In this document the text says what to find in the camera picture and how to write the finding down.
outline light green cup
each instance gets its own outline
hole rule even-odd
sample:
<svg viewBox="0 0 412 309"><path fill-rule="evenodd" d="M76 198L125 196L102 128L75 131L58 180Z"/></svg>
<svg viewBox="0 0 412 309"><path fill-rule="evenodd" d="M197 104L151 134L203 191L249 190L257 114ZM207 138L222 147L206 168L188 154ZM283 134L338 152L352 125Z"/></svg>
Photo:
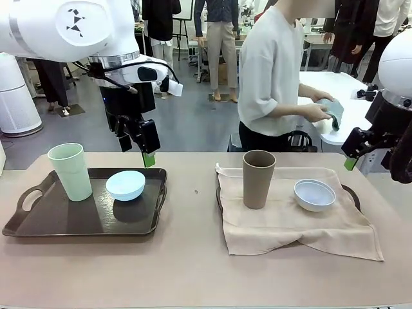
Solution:
<svg viewBox="0 0 412 309"><path fill-rule="evenodd" d="M83 146L62 144L52 148L47 157L63 184L71 201L82 201L91 196L91 184L84 160Z"/></svg>

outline white t-shirt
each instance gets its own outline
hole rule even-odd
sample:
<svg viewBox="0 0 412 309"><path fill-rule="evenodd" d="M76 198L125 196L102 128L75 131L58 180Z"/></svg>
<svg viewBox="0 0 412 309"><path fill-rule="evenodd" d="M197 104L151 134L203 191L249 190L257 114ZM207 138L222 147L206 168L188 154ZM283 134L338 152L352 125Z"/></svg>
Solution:
<svg viewBox="0 0 412 309"><path fill-rule="evenodd" d="M411 0L380 0L374 36L389 37L397 32L410 7Z"/></svg>
<svg viewBox="0 0 412 309"><path fill-rule="evenodd" d="M271 6L248 34L239 58L240 120L252 131L279 136L295 129L296 116L267 115L278 104L297 104L303 27Z"/></svg>

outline white bowl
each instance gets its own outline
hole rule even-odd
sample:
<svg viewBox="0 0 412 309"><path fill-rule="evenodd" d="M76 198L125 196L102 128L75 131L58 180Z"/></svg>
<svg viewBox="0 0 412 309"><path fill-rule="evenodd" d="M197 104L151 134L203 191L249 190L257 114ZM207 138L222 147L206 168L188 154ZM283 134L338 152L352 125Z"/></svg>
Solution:
<svg viewBox="0 0 412 309"><path fill-rule="evenodd" d="M335 191L318 180L300 180L295 184L294 191L296 201L307 211L325 211L336 200Z"/></svg>
<svg viewBox="0 0 412 309"><path fill-rule="evenodd" d="M136 171L114 174L106 182L106 189L115 200L131 201L139 197L146 184L145 176Z"/></svg>

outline black pants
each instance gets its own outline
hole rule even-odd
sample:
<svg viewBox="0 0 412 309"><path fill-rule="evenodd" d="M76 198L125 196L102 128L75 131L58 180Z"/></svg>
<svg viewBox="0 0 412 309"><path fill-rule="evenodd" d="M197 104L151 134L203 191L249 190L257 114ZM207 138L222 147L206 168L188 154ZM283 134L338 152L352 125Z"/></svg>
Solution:
<svg viewBox="0 0 412 309"><path fill-rule="evenodd" d="M62 64L49 60L33 59L39 74L41 87L49 103L57 102L61 107L69 106Z"/></svg>
<svg viewBox="0 0 412 309"><path fill-rule="evenodd" d="M290 149L289 134L266 136L250 130L244 123L239 124L239 135L245 151L265 150L270 153L287 152Z"/></svg>
<svg viewBox="0 0 412 309"><path fill-rule="evenodd" d="M352 68L352 75L354 75L357 71L357 68L359 64L361 63L363 57L365 54L368 52L368 50L371 48L372 44L375 43L375 50L372 53L371 60L369 62L368 69L366 70L365 76L363 78L363 82L373 82L373 79L375 78L376 73L378 72L378 67L379 67L379 60L380 57L382 56L382 53L384 52L386 46L389 44L389 42L392 40L393 36L389 37L370 37L362 46L362 51L359 54L359 57L355 61L355 64L353 65Z"/></svg>

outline whiteboard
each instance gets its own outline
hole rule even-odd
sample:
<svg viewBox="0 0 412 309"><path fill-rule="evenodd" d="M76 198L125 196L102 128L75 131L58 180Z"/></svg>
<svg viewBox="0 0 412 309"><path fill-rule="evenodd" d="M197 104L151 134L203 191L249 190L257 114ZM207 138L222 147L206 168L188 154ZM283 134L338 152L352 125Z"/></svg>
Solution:
<svg viewBox="0 0 412 309"><path fill-rule="evenodd" d="M182 8L182 12L180 14L173 15L173 18L191 21L193 19L194 0L180 0L180 6Z"/></svg>

